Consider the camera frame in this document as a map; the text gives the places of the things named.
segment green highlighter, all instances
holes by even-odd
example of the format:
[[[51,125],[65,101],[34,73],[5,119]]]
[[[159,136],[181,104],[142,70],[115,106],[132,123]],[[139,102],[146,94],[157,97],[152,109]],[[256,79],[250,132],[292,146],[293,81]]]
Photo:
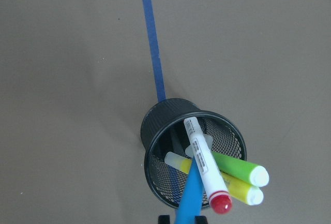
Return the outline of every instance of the green highlighter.
[[[257,187],[269,183],[269,174],[263,166],[221,153],[212,152],[212,154],[221,171]]]

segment red marker cap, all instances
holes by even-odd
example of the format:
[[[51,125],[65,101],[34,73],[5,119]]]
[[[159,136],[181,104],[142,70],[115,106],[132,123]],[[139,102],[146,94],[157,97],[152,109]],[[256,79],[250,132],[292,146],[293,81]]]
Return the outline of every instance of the red marker cap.
[[[232,208],[232,200],[229,193],[218,191],[209,198],[209,204],[217,214],[226,214]]]

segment highlighter cap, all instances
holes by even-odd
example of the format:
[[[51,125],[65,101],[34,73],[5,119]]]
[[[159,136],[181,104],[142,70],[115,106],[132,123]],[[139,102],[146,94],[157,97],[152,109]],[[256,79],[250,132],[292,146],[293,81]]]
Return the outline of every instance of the highlighter cap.
[[[180,166],[182,165],[183,161],[185,160],[184,157],[175,154],[173,152],[168,152],[164,158],[164,162],[173,167],[176,168],[178,170],[180,170]]]
[[[269,183],[269,174],[263,166],[256,166],[250,173],[252,185],[263,187]]]
[[[228,213],[232,208],[232,200],[229,193],[218,191],[211,195],[209,204],[213,210],[220,215]]]
[[[263,201],[263,192],[256,186],[252,186],[247,192],[247,204],[259,205]]]

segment blue pen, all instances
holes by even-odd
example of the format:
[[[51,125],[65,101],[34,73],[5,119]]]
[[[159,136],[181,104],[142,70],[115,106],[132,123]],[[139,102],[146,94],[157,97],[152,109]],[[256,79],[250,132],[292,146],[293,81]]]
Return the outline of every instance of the blue pen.
[[[175,224],[194,224],[195,216],[200,216],[203,184],[195,159],[192,160],[182,199],[176,213]]]

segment black mesh pen holder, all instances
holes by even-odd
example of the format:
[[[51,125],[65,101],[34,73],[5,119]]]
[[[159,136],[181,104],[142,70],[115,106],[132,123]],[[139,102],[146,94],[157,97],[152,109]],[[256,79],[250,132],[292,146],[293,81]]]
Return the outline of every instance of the black mesh pen holder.
[[[239,130],[225,117],[200,110],[180,98],[167,99],[154,105],[141,125],[141,140],[146,149],[144,169],[149,187],[166,205],[178,208],[187,175],[164,163],[167,152],[187,157],[189,146],[183,120],[195,116],[202,131],[213,137],[212,151],[246,160],[246,147]],[[202,208],[209,206],[204,193]]]

